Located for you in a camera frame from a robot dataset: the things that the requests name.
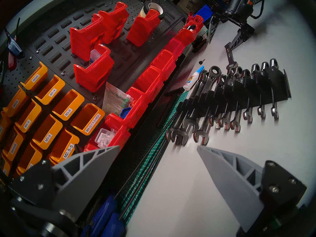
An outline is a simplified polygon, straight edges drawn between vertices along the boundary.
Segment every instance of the red storage bin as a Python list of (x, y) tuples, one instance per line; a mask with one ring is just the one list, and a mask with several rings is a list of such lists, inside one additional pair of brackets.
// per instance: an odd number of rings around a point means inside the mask
[(86, 69), (74, 64), (76, 82), (91, 92), (96, 92), (107, 80), (114, 64), (113, 59), (110, 57), (110, 49), (98, 44), (96, 50), (101, 54), (101, 57)]
[[(187, 28), (193, 24), (196, 25), (196, 28), (193, 31), (188, 30)], [(181, 30), (179, 30), (174, 38), (182, 42), (184, 46), (187, 46), (195, 40), (202, 27), (203, 18), (196, 15), (193, 20), (190, 20)]]
[(122, 119), (118, 117), (118, 119), (122, 122), (122, 124), (127, 125), (128, 128), (134, 128), (136, 123), (139, 121), (139, 119), (144, 114), (145, 110), (148, 106), (148, 98), (146, 95), (134, 88), (131, 87), (126, 94), (129, 94), (131, 97), (134, 98), (134, 105), (130, 112), (126, 115), (125, 119)]
[(174, 55), (170, 51), (162, 49), (150, 65), (156, 67), (161, 71), (161, 80), (165, 81), (169, 78), (172, 71), (175, 69), (175, 62), (176, 58), (174, 57)]
[(137, 16), (126, 39), (132, 42), (135, 46), (144, 44), (160, 24), (160, 19), (158, 18), (159, 15), (160, 13), (158, 11), (150, 9), (145, 18)]
[(159, 69), (154, 66), (149, 66), (141, 76), (138, 77), (132, 87), (142, 91), (148, 99), (148, 103), (151, 103), (163, 87), (161, 76), (162, 73)]
[(83, 29), (70, 28), (71, 52), (84, 61), (90, 60), (90, 52), (102, 43), (103, 33), (106, 30), (104, 18), (93, 14), (92, 23)]
[(163, 49), (171, 52), (177, 59), (180, 54), (183, 53), (185, 47), (186, 46), (181, 41), (172, 38)]
[(125, 3), (118, 2), (113, 12), (99, 11), (99, 14), (104, 18), (103, 24), (106, 28), (103, 34), (103, 42), (105, 44), (110, 44), (120, 35), (129, 16), (126, 8), (127, 5)]
[(116, 134), (109, 143), (110, 146), (120, 146), (120, 150), (124, 147), (125, 143), (130, 137), (130, 133), (127, 131), (127, 126), (123, 125), (121, 120), (119, 120), (119, 117), (115, 114), (109, 114), (105, 120), (102, 122), (101, 126), (98, 128), (97, 131), (93, 134), (93, 136), (90, 138), (89, 142), (84, 147), (85, 151), (90, 151), (94, 149), (99, 149), (98, 144), (95, 142), (95, 138), (97, 137), (99, 131), (101, 128), (111, 130), (112, 128), (116, 130)]

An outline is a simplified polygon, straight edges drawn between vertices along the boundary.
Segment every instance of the bin label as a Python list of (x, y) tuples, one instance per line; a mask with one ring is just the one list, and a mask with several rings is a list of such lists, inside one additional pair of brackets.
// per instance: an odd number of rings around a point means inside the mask
[(30, 124), (31, 124), (31, 120), (28, 119), (28, 120), (26, 121), (26, 123), (24, 124), (24, 126), (23, 126), (24, 129), (27, 129)]
[(69, 147), (66, 149), (66, 152), (65, 152), (64, 155), (63, 155), (63, 158), (64, 158), (64, 159), (67, 159), (67, 158), (68, 158), (68, 156), (69, 156), (70, 153), (72, 152), (73, 148), (74, 148), (74, 145), (71, 143), (71, 144), (69, 145)]
[(15, 107), (18, 105), (18, 103), (19, 103), (19, 100), (17, 99), (17, 100), (15, 100), (15, 102), (13, 103), (13, 105), (12, 105), (12, 108), (14, 108), (15, 109)]
[(99, 119), (100, 117), (101, 117), (101, 115), (100, 115), (100, 114), (97, 114), (97, 115), (93, 118), (92, 122), (88, 125), (88, 127), (87, 127), (86, 130), (85, 130), (86, 133), (89, 133), (89, 131), (94, 127), (94, 125), (97, 123), (97, 121), (98, 121), (98, 119)]
[(10, 153), (11, 154), (14, 154), (14, 151), (15, 149), (17, 148), (18, 144), (17, 143), (13, 143), (12, 147), (11, 147), (11, 150), (10, 150)]
[(37, 79), (40, 77), (39, 74), (36, 74), (33, 79), (31, 80), (33, 83), (35, 83), (35, 81), (37, 81)]
[(48, 94), (50, 97), (54, 96), (54, 94), (57, 92), (56, 88), (53, 88), (53, 90)]
[(68, 117), (71, 113), (72, 113), (72, 109), (69, 108), (69, 109), (67, 109), (67, 111), (65, 112), (64, 116)]
[(44, 142), (45, 142), (45, 143), (48, 143), (49, 140), (51, 140), (52, 136), (53, 136), (53, 135), (49, 133), (49, 134), (46, 136), (46, 138), (44, 139)]

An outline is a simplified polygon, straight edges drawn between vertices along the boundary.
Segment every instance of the blue cap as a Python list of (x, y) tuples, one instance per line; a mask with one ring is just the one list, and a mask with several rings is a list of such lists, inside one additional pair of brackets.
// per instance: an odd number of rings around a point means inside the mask
[(202, 65), (202, 66), (197, 70), (197, 73), (200, 74), (203, 70), (204, 70), (204, 66)]

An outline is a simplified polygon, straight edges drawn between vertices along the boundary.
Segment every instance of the user manual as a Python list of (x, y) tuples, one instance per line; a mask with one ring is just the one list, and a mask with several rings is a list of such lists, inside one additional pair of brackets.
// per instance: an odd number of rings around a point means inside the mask
[(133, 101), (133, 98), (122, 92), (120, 89), (112, 86), (110, 83), (106, 83), (102, 110), (105, 112), (105, 116), (114, 113), (119, 116), (123, 109)]

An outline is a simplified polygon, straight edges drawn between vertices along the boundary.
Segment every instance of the wire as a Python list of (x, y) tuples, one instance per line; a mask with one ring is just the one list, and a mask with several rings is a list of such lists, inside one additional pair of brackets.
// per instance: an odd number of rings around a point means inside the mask
[(194, 4), (194, 3), (196, 3), (198, 0), (196, 0), (195, 2), (193, 2), (192, 0), (190, 0), (190, 2), (192, 3), (192, 4)]
[(262, 12), (263, 12), (263, 6), (264, 6), (264, 4), (265, 4), (265, 0), (262, 0), (261, 9), (260, 9), (260, 13), (259, 13), (258, 16), (250, 15), (250, 17), (252, 17), (253, 19), (258, 19), (258, 18), (260, 18), (261, 14), (262, 14)]

